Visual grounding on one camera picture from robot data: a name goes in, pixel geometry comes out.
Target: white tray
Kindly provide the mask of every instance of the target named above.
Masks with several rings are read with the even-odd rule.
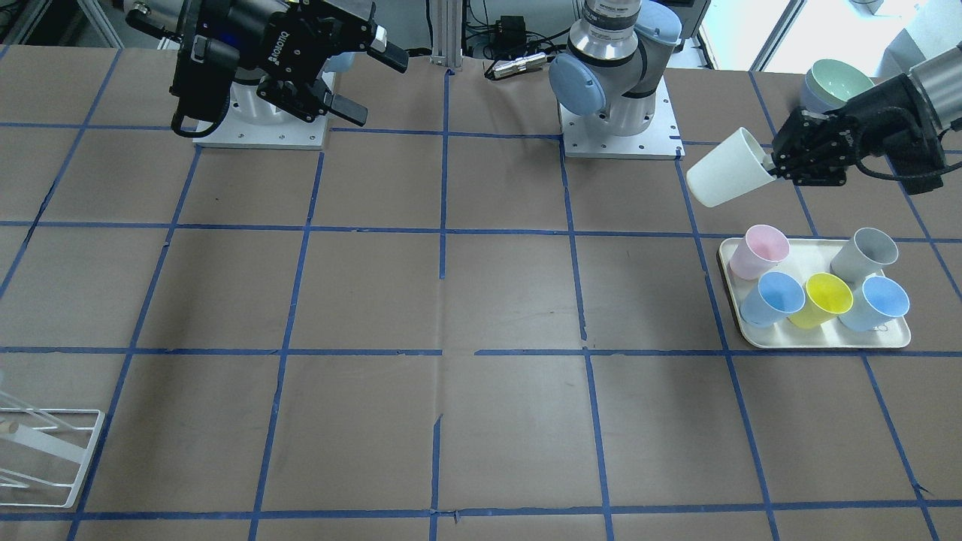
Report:
[[[728,261],[741,239],[725,239],[719,246],[721,275],[724,276],[728,298],[735,310],[735,321],[742,336],[753,346],[762,349],[894,349],[904,348],[912,340],[912,332],[905,318],[898,318],[873,330],[856,332],[844,326],[838,318],[814,329],[796,327],[782,320],[770,327],[749,325],[740,316],[742,301],[757,280],[743,280],[728,269]],[[792,251],[788,258],[775,266],[804,284],[816,272],[829,272],[828,264],[846,241],[790,239]]]

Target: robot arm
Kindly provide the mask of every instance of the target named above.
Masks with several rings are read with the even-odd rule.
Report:
[[[962,129],[962,43],[853,97],[825,115],[796,108],[775,136],[769,173],[799,186],[841,186],[856,166],[898,180],[910,194],[943,186],[942,135]],[[888,156],[896,174],[871,171],[868,155]]]
[[[170,93],[180,98],[171,128],[204,137],[227,113],[234,82],[257,85],[263,100],[312,122],[333,113],[358,125],[367,109],[334,94],[320,78],[328,59],[366,52],[403,73],[407,53],[387,40],[370,0],[114,0],[127,22],[181,43]],[[211,122],[183,129],[185,117]]]

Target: white mounting plate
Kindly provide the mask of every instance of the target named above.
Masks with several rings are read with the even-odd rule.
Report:
[[[334,88],[334,73],[324,73],[327,86]],[[279,124],[251,124],[240,118],[232,107],[227,117],[211,135],[195,138],[200,146],[212,148],[274,148],[283,150],[321,150],[327,135],[328,116],[318,116],[314,122],[304,122],[283,113],[287,118]],[[198,122],[197,130],[205,130],[210,122]]]
[[[759,328],[749,325],[739,316],[742,301],[758,283],[743,280],[728,268],[728,262],[741,239],[725,239],[719,246],[719,263],[725,287],[731,300],[733,317],[742,336],[753,346],[762,349],[895,349],[904,348],[912,341],[912,332],[905,318],[897,318],[872,330],[857,332],[844,326],[838,318],[812,329],[796,327],[788,320]],[[792,276],[799,284],[816,272],[829,272],[829,264],[847,241],[825,239],[789,239],[791,251],[785,261],[774,267]]]
[[[594,124],[558,105],[565,156],[571,158],[616,158],[624,160],[674,160],[685,155],[678,122],[668,96],[665,79],[658,83],[655,114],[644,132],[629,137],[597,131]]]
[[[100,439],[100,430],[104,426],[104,412],[97,409],[47,409],[40,408],[34,411],[42,411],[53,415],[55,417],[66,416],[66,415],[96,415],[97,418],[93,423],[93,426],[77,426],[77,431],[87,432],[89,434],[87,440],[87,446],[84,448],[84,457],[81,460],[77,468],[77,475],[74,476],[73,482],[71,483],[58,483],[54,489],[62,489],[66,492],[63,503],[47,503],[47,502],[4,502],[0,501],[0,507],[57,507],[57,508],[67,508],[72,507],[77,501],[77,496],[80,495],[80,489],[84,486],[84,480],[87,478],[87,472],[90,469],[90,461],[93,458],[93,452],[97,448],[97,441]],[[10,407],[0,407],[0,413],[14,413],[22,414],[25,413],[24,410],[19,408]],[[53,426],[48,426],[44,428],[27,428],[23,427],[21,429],[33,429],[33,430],[43,430],[47,431],[53,429]]]

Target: blue cup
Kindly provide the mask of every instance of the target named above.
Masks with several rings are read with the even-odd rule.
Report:
[[[795,314],[805,305],[805,290],[792,276],[772,270],[762,274],[742,302],[742,319],[756,327],[768,327]]]
[[[851,309],[839,321],[854,331],[872,330],[908,313],[908,294],[885,276],[869,276],[852,296]]]

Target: cup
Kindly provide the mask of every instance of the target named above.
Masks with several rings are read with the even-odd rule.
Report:
[[[688,170],[688,189],[706,207],[715,207],[760,188],[775,177],[772,158],[745,128],[728,136]]]
[[[874,227],[863,227],[832,258],[832,274],[848,283],[856,283],[869,274],[896,262],[899,247],[885,233]]]
[[[773,270],[762,274],[751,289],[739,313],[748,324],[768,327],[795,314],[805,305],[801,284],[784,272]]]
[[[851,330],[872,330],[908,313],[908,294],[885,276],[869,276],[853,296],[851,310],[839,316],[839,321]]]
[[[743,280],[754,280],[788,257],[788,239],[770,225],[752,225],[738,242],[728,266]]]
[[[801,328],[815,328],[851,309],[848,284],[828,272],[812,274],[805,282],[805,306],[788,317]]]

